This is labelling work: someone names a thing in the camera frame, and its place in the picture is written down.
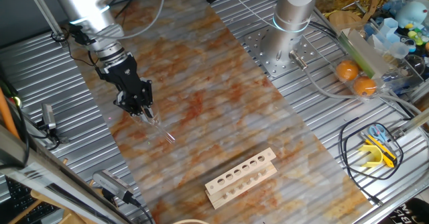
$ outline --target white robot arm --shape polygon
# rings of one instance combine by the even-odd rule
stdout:
[[[140,79],[137,63],[130,52],[110,38],[121,37],[122,27],[115,23],[107,0],[58,0],[70,20],[70,34],[77,43],[95,52],[103,64],[96,71],[102,80],[113,83],[119,90],[114,104],[143,120],[152,118],[151,81]]]

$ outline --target metal bracket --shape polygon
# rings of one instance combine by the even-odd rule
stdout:
[[[246,35],[245,43],[249,46],[249,54],[257,59],[258,66],[264,70],[266,75],[275,78],[291,71],[292,69],[295,69],[297,65],[295,61],[291,61],[292,64],[283,64],[269,62],[265,59],[263,52],[261,52],[261,41],[270,27],[271,26],[266,26],[260,30]],[[306,62],[311,61],[317,56],[317,51],[304,37],[301,39],[301,47],[297,49],[296,52],[301,56],[301,59],[305,60]]]

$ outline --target orange stain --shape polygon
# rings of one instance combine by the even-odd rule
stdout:
[[[182,125],[188,123],[190,120],[197,118],[203,110],[203,98],[205,90],[197,91],[189,96],[188,110],[185,113],[185,118],[180,121]]]
[[[233,103],[240,101],[241,96],[244,94],[243,85],[241,83],[235,83],[231,86],[232,93],[229,94],[229,100]]]

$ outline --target white cable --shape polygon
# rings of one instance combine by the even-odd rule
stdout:
[[[317,85],[317,83],[314,81],[313,77],[311,76],[311,74],[309,73],[308,69],[305,68],[304,72],[306,73],[308,79],[310,79],[311,83],[317,88],[317,90],[319,90],[323,95],[326,95],[328,97],[332,97],[332,98],[336,98],[336,99],[353,99],[356,98],[356,96],[354,95],[337,95],[337,94],[332,94],[332,93],[328,93],[327,91],[323,90],[319,85]]]
[[[244,7],[246,7],[246,9],[248,9],[250,12],[252,12],[252,14],[254,14],[256,17],[258,17],[260,20],[262,20],[264,23],[266,23],[267,25],[270,25],[270,26],[272,26],[272,27],[274,27],[274,28],[278,28],[278,27],[276,27],[274,24],[272,24],[272,23],[268,23],[268,22],[266,22],[266,20],[264,20],[263,18],[261,18],[258,14],[256,14],[255,12],[253,12],[253,10],[251,10],[246,4],[244,4],[243,2],[242,2],[242,0],[238,0]]]
[[[397,101],[398,103],[401,103],[402,105],[404,105],[404,106],[408,107],[409,109],[413,110],[417,114],[421,114],[422,113],[421,110],[419,110],[413,104],[411,104],[411,103],[409,103],[409,102],[407,102],[407,101],[405,101],[403,99],[400,99],[399,97],[394,97],[394,96],[391,96],[391,95],[384,95],[384,94],[380,94],[379,97],[382,97],[384,99],[389,99],[389,100],[392,100],[392,101]]]
[[[164,0],[161,0],[161,4],[160,4],[160,8],[158,9],[158,13],[156,14],[156,16],[155,16],[155,19],[154,20],[152,20],[152,22],[146,27],[146,28],[144,28],[144,29],[142,29],[141,31],[139,31],[139,32],[137,32],[137,33],[134,33],[134,34],[131,34],[131,35],[129,35],[129,36],[118,36],[118,37],[115,37],[115,36],[103,36],[103,35],[98,35],[98,34],[92,34],[92,33],[86,33],[88,36],[97,36],[97,37],[103,37],[104,39],[111,39],[111,40],[124,40],[124,39],[129,39],[129,38],[132,38],[132,37],[135,37],[135,36],[138,36],[139,34],[142,34],[143,32],[145,32],[146,30],[148,30],[155,22],[156,22],[156,20],[158,19],[158,17],[160,16],[160,14],[161,14],[161,11],[162,11],[162,7],[164,6]]]
[[[197,219],[187,219],[187,220],[182,220],[182,221],[178,221],[175,222],[173,224],[185,224],[185,223],[201,223],[201,224],[208,224],[205,221],[201,221],[201,220],[197,220]]]

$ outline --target transparent plastic container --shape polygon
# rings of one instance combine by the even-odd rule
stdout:
[[[398,54],[399,51],[397,51],[397,48],[389,47],[387,50],[386,48],[381,47],[382,43],[378,45],[378,47],[372,46],[372,52],[376,52],[379,56],[381,56],[382,60],[371,62],[368,60],[371,59],[368,56],[368,52],[360,53],[360,51],[358,51],[356,47],[353,46],[347,35],[347,32],[350,32],[351,30],[356,30],[359,33],[365,31],[365,34],[361,34],[365,36],[365,40],[367,40],[371,35],[377,35],[378,38],[380,36],[383,37],[383,35],[372,23],[357,22],[348,25],[340,25],[339,28],[343,29],[343,31],[339,34],[339,41],[342,47],[349,53],[347,59],[354,60],[359,65],[361,70],[359,72],[360,76],[366,75],[377,83],[377,90],[375,94],[388,90],[393,90],[396,94],[402,94],[414,90],[421,82],[423,82],[423,78],[404,58],[407,53],[405,48],[400,49],[401,54]],[[381,42],[388,41],[387,39],[382,38]],[[339,63],[340,62],[338,61],[333,63],[332,69],[335,70],[337,64]],[[373,77],[376,68],[383,68],[385,70],[381,72],[378,77]],[[348,85],[348,87],[354,93],[356,93],[352,85],[349,83],[346,85]]]

